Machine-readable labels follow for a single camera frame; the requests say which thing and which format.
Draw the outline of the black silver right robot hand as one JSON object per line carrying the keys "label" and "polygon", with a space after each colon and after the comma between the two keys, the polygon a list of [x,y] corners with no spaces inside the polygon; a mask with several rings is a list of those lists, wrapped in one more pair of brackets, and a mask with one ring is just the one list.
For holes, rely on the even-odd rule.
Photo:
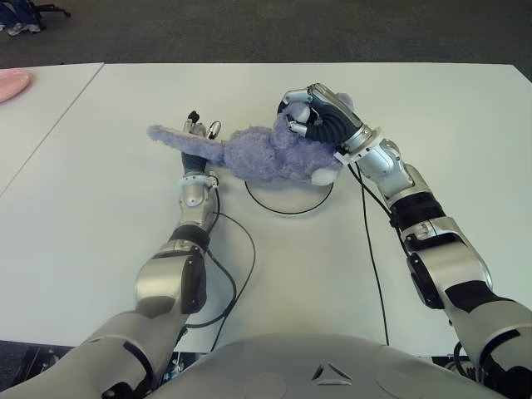
{"label": "black silver right robot hand", "polygon": [[305,122],[298,121],[295,115],[288,117],[289,129],[308,140],[342,145],[349,152],[358,151],[372,140],[372,131],[339,95],[322,83],[287,91],[278,105],[278,113],[288,112],[292,104],[310,109],[310,120]]}

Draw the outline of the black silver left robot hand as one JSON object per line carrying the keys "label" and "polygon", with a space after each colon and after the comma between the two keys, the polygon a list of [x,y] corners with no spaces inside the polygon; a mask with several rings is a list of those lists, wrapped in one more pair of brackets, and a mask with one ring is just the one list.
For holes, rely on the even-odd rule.
{"label": "black silver left robot hand", "polygon": [[[200,122],[200,115],[196,111],[192,111],[187,116],[184,124],[183,132],[185,134],[198,136],[207,140],[214,140],[221,129],[221,123],[215,121],[209,128],[206,128]],[[204,174],[207,160],[198,155],[182,154],[182,164],[186,174]]]}

